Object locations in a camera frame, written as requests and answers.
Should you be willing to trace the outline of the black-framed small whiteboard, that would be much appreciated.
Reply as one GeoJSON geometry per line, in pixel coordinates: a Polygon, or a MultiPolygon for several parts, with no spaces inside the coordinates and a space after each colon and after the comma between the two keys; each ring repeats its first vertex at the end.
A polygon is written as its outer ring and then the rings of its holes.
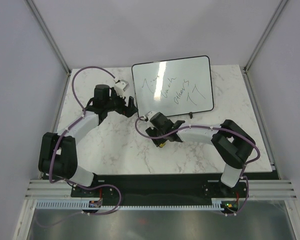
{"type": "Polygon", "coordinates": [[[207,55],[138,63],[131,72],[138,116],[154,111],[173,117],[215,107],[207,55]]]}

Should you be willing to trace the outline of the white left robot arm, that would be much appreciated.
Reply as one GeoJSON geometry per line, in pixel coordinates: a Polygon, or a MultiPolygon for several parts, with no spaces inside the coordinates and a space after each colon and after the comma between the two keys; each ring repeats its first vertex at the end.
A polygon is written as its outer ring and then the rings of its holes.
{"type": "Polygon", "coordinates": [[[47,132],[43,135],[38,161],[38,169],[50,178],[67,180],[81,185],[82,191],[88,197],[99,193],[99,184],[94,174],[78,164],[77,144],[93,129],[98,127],[109,112],[116,112],[127,118],[137,111],[134,98],[128,101],[124,96],[129,84],[119,80],[110,87],[98,84],[94,88],[94,96],[83,108],[83,114],[67,127],[58,132],[47,132]]]}

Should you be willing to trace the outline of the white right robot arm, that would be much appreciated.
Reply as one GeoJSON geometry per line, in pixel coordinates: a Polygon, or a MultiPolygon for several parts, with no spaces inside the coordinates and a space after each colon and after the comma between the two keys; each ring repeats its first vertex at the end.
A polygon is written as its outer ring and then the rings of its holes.
{"type": "Polygon", "coordinates": [[[256,148],[256,142],[234,121],[226,119],[219,125],[191,125],[184,120],[172,122],[161,112],[150,111],[145,120],[152,124],[145,130],[157,147],[170,142],[194,142],[215,147],[225,167],[218,185],[219,193],[231,197],[237,191],[237,182],[243,175],[247,160],[256,148]]]}

